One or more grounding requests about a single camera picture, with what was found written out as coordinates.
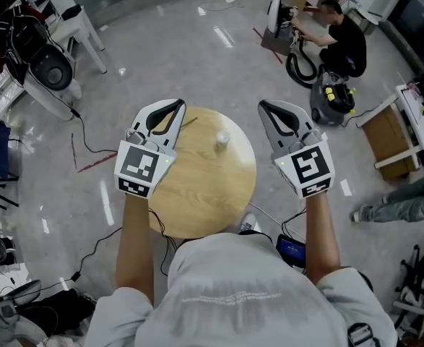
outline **round wooden table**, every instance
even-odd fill
[[[176,162],[152,195],[149,206],[165,225],[165,235],[192,239],[215,234],[233,224],[254,193],[254,150],[241,128],[227,116],[188,107],[175,151]],[[230,133],[220,148],[216,135]],[[155,216],[150,226],[160,232]]]

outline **black t-shirt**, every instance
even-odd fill
[[[355,71],[362,74],[367,65],[365,38],[363,31],[353,20],[345,15],[341,25],[331,25],[329,34],[337,40],[329,49],[342,52],[355,64]]]

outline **phone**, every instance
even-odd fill
[[[280,234],[277,238],[276,249],[288,265],[305,268],[306,258],[304,243],[290,238],[287,235]]]

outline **gray t-shirt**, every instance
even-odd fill
[[[85,346],[347,347],[359,322],[381,347],[396,346],[392,321],[356,270],[316,287],[266,236],[226,233],[177,251],[157,309],[132,288],[99,299]]]

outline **vacuum hose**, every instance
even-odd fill
[[[285,68],[289,76],[292,78],[292,80],[297,82],[299,85],[306,87],[307,89],[311,89],[313,87],[313,84],[309,82],[305,82],[305,81],[314,80],[318,72],[316,70],[316,65],[303,51],[303,42],[304,42],[304,39],[300,39],[298,50],[300,51],[300,54],[302,55],[302,57],[310,65],[311,69],[313,70],[313,73],[308,76],[305,76],[303,73],[301,73],[300,68],[298,67],[298,58],[294,53],[290,53],[289,56],[287,57],[287,61],[285,62]]]

